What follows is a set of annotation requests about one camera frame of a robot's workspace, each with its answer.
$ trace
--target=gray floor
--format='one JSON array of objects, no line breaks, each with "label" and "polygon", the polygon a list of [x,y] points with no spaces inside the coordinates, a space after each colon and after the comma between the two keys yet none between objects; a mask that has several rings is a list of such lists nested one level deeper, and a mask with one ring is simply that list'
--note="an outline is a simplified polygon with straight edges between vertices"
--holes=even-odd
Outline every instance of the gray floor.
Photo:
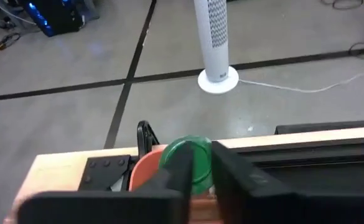
[{"label": "gray floor", "polygon": [[[78,33],[31,34],[0,52],[0,95],[125,78],[150,0],[98,1],[101,18]],[[202,68],[192,0],[158,0],[136,76]],[[364,6],[335,11],[317,0],[228,4],[230,62],[346,50],[364,41]],[[317,89],[364,73],[341,58],[240,71],[241,79]],[[123,86],[0,101],[0,222],[37,154],[101,149]],[[364,77],[303,94],[240,83],[208,95],[197,77],[133,84],[115,147],[136,145],[146,119],[161,143],[272,134],[279,124],[364,119]]]}]

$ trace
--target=green plastic cap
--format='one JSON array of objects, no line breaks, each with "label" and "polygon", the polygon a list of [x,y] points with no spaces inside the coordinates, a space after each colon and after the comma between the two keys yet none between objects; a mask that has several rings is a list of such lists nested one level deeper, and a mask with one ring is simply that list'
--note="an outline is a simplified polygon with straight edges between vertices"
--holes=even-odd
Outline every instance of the green plastic cap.
[{"label": "green plastic cap", "polygon": [[167,163],[173,153],[186,141],[192,142],[194,150],[192,194],[199,195],[212,187],[211,140],[201,136],[186,136],[170,143],[161,155],[159,167]]}]

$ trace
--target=wooden plank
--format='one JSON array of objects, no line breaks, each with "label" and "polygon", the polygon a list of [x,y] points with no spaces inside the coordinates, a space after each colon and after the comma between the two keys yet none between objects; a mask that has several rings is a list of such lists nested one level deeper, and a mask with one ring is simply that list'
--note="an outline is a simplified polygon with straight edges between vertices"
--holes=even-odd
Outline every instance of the wooden plank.
[{"label": "wooden plank", "polygon": [[[317,131],[312,133],[280,134],[238,139],[219,140],[229,148],[284,145],[305,142],[338,141],[344,139],[364,139],[364,128]],[[166,145],[154,146],[161,150]],[[102,149],[95,151],[66,152],[38,155],[16,195],[12,211],[4,223],[13,223],[17,207],[31,195],[49,190],[77,190],[89,157],[118,156],[130,154],[136,156],[136,147]]]}]

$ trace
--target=white tower fan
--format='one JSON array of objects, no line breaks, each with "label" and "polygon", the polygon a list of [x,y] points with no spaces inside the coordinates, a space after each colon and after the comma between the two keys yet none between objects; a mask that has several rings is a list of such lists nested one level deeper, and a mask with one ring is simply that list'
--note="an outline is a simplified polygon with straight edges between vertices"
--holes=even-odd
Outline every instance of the white tower fan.
[{"label": "white tower fan", "polygon": [[226,93],[238,83],[229,66],[226,0],[194,0],[194,6],[205,64],[198,85],[208,93]]}]

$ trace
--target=white cable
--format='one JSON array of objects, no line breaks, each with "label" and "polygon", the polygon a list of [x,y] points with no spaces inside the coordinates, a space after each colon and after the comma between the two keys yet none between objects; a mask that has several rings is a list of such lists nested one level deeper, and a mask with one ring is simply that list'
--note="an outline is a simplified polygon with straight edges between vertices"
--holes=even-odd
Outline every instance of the white cable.
[{"label": "white cable", "polygon": [[6,12],[9,16],[15,17],[15,18],[20,19],[20,20],[22,20],[22,21],[24,21],[24,22],[27,22],[27,23],[29,23],[29,24],[37,25],[35,22],[31,22],[31,21],[25,20],[25,19],[23,19],[23,18],[20,18],[20,17],[18,17],[18,16],[16,16],[16,15],[14,15],[14,14],[10,13],[10,12],[9,12],[9,11],[7,11],[6,9],[2,8],[2,6],[0,6],[0,9],[2,9],[4,12]]},{"label": "white cable", "polygon": [[338,82],[336,84],[332,84],[330,86],[327,86],[327,87],[324,87],[324,88],[321,88],[321,89],[318,89],[318,90],[301,90],[301,89],[298,89],[298,88],[289,88],[289,87],[284,87],[284,86],[277,86],[277,85],[271,85],[271,84],[267,84],[267,83],[253,82],[253,81],[248,81],[248,80],[240,80],[240,82],[247,83],[247,84],[252,84],[252,85],[260,85],[260,86],[266,86],[266,87],[271,87],[271,88],[277,88],[277,89],[280,89],[280,90],[296,91],[296,92],[299,92],[299,93],[318,93],[318,92],[321,92],[321,91],[329,90],[329,89],[331,89],[333,87],[336,87],[336,86],[339,86],[339,85],[348,84],[351,81],[355,80],[356,78],[360,78],[360,77],[364,77],[364,73],[359,73],[359,74],[355,75],[354,77],[349,78],[348,80],[344,80],[344,81]]}]

